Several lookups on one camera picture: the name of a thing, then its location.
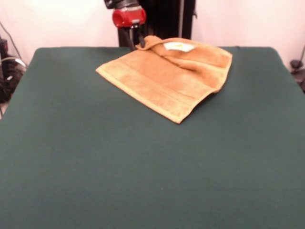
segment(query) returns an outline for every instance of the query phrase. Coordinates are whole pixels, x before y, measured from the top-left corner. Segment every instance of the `cable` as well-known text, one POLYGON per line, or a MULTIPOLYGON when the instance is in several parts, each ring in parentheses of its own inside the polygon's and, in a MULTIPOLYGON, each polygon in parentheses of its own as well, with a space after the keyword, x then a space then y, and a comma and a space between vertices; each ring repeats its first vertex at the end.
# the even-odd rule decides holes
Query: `cable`
POLYGON ((304 58, 304 53, 305 53, 305 45, 304 45, 304 48, 303 48, 303 51, 302 51, 302 55, 301 55, 301 59, 300 59, 300 62, 299 62, 299 65, 298 65, 298 69, 301 67, 301 63, 302 63, 302 60, 304 58))
POLYGON ((0 21, 0 26, 3 28, 3 30, 4 30, 4 31, 7 33, 7 35, 9 36, 10 41, 12 42, 12 44, 13 44, 13 46, 14 46, 14 48, 15 48, 15 50, 16 50, 18 56, 19 56, 19 58, 22 59, 22 58, 21 58, 21 55, 20 55, 20 53, 19 53, 19 50, 17 49, 17 47, 16 47, 16 45, 15 45, 15 43, 14 43, 14 40, 12 39, 10 33, 5 29, 5 27, 3 26, 3 24, 1 23, 1 21, 0 21))
POLYGON ((23 62, 21 59, 19 59, 18 57, 14 57, 14 56, 10 56, 10 57, 6 57, 3 58, 1 60, 1 62, 3 61, 8 61, 8 60, 14 60, 15 62, 17 62, 18 64, 21 64, 23 67, 28 68, 27 64, 25 62, 23 62))

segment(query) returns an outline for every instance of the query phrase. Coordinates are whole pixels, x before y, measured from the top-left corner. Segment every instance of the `green felt surface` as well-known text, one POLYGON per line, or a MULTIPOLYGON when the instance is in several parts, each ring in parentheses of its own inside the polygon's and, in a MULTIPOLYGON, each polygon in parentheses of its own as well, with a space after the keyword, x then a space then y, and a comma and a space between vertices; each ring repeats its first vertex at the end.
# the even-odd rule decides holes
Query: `green felt surface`
POLYGON ((226 49, 180 125, 95 72, 127 49, 39 49, 0 121, 0 228, 304 229, 305 97, 275 50, 226 49))

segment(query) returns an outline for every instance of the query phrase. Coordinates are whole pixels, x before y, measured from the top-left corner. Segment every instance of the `towel label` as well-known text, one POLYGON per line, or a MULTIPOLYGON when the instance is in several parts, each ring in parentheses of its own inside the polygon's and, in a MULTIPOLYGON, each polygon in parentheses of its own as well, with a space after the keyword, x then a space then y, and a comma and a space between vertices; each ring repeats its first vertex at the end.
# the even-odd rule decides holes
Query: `towel label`
POLYGON ((195 46, 191 44, 185 44, 182 42, 168 42, 164 44, 166 50, 179 50, 182 52, 190 52, 195 48, 195 46))

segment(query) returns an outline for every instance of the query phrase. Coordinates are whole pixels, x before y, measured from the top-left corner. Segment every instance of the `black cable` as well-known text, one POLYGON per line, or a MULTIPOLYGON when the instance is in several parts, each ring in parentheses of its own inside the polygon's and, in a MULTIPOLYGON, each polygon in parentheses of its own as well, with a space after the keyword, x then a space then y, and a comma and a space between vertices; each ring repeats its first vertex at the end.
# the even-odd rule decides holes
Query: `black cable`
POLYGON ((19 53, 19 50, 17 49, 17 47, 16 47, 16 45, 15 45, 15 43, 14 43, 14 40, 12 39, 10 33, 5 29, 5 27, 3 26, 3 24, 1 23, 1 21, 0 21, 0 26, 3 28, 3 30, 4 30, 4 31, 7 33, 7 35, 9 36, 10 41, 12 42, 12 44, 13 44, 13 46, 14 46, 14 48, 15 48, 15 50, 16 50, 18 56, 19 56, 19 58, 22 59, 22 58, 21 58, 21 55, 20 55, 20 53, 19 53))
POLYGON ((305 53, 305 45, 304 45, 304 48, 303 48, 303 51, 302 51, 302 55, 301 55, 301 59, 300 59, 300 62, 299 62, 299 65, 298 65, 298 69, 301 67, 301 63, 302 63, 302 60, 304 58, 304 53, 305 53))

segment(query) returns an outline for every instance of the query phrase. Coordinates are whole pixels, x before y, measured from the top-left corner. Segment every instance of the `folded towel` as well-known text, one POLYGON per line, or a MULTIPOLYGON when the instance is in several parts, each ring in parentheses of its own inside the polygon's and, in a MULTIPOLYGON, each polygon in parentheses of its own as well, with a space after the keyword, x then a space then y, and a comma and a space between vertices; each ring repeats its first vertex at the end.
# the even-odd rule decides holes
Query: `folded towel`
POLYGON ((103 64, 96 71, 134 99, 181 123, 226 81, 232 55, 182 38, 145 38, 146 46, 103 64))

